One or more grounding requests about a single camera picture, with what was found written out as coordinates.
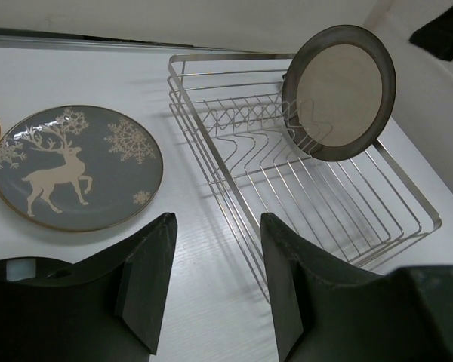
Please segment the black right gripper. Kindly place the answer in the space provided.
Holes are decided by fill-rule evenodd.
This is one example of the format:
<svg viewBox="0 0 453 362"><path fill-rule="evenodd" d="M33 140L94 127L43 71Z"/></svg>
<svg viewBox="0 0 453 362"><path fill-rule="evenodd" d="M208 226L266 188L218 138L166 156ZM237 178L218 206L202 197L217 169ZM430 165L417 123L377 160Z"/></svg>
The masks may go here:
<svg viewBox="0 0 453 362"><path fill-rule="evenodd" d="M453 5L415 31L409 42L444 61L453 60Z"/></svg>

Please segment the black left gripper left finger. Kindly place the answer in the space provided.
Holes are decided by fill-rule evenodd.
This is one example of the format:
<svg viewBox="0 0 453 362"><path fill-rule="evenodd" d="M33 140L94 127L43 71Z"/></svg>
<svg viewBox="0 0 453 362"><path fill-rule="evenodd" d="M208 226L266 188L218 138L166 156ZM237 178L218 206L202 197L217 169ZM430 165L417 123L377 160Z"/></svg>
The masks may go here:
<svg viewBox="0 0 453 362"><path fill-rule="evenodd" d="M49 274L65 309L67 354L156 354L177 240L163 213L139 231Z"/></svg>

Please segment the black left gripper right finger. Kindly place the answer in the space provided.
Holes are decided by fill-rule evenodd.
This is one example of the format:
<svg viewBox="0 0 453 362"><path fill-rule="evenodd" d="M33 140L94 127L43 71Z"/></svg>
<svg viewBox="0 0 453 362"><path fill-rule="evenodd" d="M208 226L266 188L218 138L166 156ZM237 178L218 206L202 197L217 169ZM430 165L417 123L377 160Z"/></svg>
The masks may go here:
<svg viewBox="0 0 453 362"><path fill-rule="evenodd" d="M260 222L281 361L391 361L390 278L357 268L302 238L274 213Z"/></svg>

